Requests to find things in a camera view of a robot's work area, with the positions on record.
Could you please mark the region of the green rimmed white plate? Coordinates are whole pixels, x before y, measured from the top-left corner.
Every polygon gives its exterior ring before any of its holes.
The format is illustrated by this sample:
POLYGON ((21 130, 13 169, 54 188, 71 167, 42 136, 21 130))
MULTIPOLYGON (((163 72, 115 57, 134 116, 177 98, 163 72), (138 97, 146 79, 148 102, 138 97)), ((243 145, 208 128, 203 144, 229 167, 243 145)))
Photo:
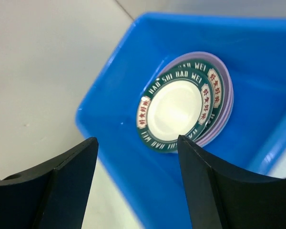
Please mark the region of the green rimmed white plate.
POLYGON ((205 138, 208 138, 212 128, 217 125, 217 121, 220 119, 219 116, 222 112, 223 104, 225 101, 225 87, 223 79, 218 69, 211 62, 205 59, 193 58, 172 65, 172 68, 181 67, 188 67, 199 70, 207 76, 209 82, 212 84, 214 93, 214 106, 208 124, 206 125, 202 134, 197 138, 197 141, 202 141, 205 138))
POLYGON ((159 75, 141 96, 136 128, 142 142, 161 152, 177 151, 177 138, 196 140, 214 107, 207 76, 193 68, 174 68, 159 75))

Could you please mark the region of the purple plate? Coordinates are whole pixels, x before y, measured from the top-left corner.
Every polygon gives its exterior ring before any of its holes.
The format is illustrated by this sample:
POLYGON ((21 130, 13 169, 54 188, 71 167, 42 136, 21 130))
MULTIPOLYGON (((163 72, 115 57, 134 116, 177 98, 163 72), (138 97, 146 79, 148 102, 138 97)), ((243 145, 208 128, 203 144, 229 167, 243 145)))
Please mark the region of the purple plate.
POLYGON ((225 125, 227 124, 232 109, 233 109, 233 103, 234 103, 234 90, 233 90, 233 84, 232 80, 229 74, 229 71, 226 67, 226 65, 220 60, 217 56, 208 53, 208 52, 190 52, 183 54, 176 59, 172 60, 170 63, 168 63, 160 72, 159 74, 163 74, 164 72, 170 70, 172 68, 172 65, 181 61, 193 59, 193 58, 201 58, 205 59, 209 62, 211 62, 219 71, 219 73, 222 76, 224 87, 225 87, 225 101, 223 104, 222 112, 219 116, 219 120, 217 121, 217 125, 215 125, 212 128, 212 131, 210 132, 210 135, 208 138, 205 138, 202 141, 195 140, 194 142, 198 144, 199 146, 203 147, 210 143, 212 140, 214 140, 220 132, 223 130, 225 125))

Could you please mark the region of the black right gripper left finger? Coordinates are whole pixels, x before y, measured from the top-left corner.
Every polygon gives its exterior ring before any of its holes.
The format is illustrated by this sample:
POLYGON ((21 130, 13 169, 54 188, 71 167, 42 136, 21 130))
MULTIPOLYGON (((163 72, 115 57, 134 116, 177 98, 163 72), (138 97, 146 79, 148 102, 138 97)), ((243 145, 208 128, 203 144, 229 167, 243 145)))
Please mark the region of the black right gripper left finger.
POLYGON ((0 180, 0 229, 80 229, 95 172, 90 137, 37 166, 0 180))

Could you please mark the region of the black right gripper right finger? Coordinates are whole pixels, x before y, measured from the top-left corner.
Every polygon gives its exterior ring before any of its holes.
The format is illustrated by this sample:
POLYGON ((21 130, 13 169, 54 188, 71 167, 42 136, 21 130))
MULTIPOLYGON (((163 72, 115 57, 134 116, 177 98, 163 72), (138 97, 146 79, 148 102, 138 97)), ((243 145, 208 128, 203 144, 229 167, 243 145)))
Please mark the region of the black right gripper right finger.
POLYGON ((177 151, 194 229, 286 229, 286 178, 235 166, 184 135, 177 151))

